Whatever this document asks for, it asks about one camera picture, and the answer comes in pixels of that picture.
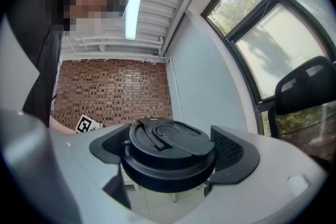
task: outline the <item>white floor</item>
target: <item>white floor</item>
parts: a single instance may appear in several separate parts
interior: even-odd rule
[[[126,186],[132,210],[143,217],[162,224],[171,224],[185,216],[204,199],[204,187],[196,188],[176,194],[177,202],[173,202],[172,195],[157,193],[143,187],[136,192],[133,186]]]

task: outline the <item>ceiling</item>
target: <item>ceiling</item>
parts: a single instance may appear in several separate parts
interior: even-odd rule
[[[158,56],[164,39],[168,31],[175,30],[171,27],[172,20],[176,21],[176,13],[181,12],[182,1],[141,0],[136,40],[125,40],[124,16],[78,19],[76,31],[71,31],[62,39],[64,59],[132,59],[133,56],[141,56],[160,61]]]

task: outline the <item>window frame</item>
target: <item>window frame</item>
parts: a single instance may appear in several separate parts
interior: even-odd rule
[[[336,63],[336,47],[323,26],[317,21],[317,19],[315,19],[315,17],[313,17],[313,15],[310,14],[306,8],[304,8],[296,0],[262,0],[226,36],[224,36],[208,18],[208,15],[215,8],[219,1],[220,0],[211,0],[201,13],[201,16],[212,27],[215,33],[217,33],[223,44],[227,47],[236,61],[243,75],[253,103],[258,133],[263,134],[261,113],[268,111],[270,106],[274,103],[274,96],[266,99],[261,98],[252,72],[247,62],[245,61],[244,56],[239,52],[237,46],[235,45],[235,42],[255,25],[257,25],[258,22],[269,13],[270,10],[280,3],[295,16],[297,16],[305,24],[305,26],[310,31],[312,31],[316,39],[323,46],[327,57],[332,63]]]

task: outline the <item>black chair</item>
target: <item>black chair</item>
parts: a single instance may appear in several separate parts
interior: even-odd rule
[[[276,86],[268,110],[271,136],[287,141],[330,170],[336,150],[336,69],[315,57]]]

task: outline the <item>red brick wall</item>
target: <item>red brick wall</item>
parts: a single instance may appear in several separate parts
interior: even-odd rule
[[[172,118],[165,64],[133,60],[64,61],[55,118],[74,129],[82,114],[106,126]]]

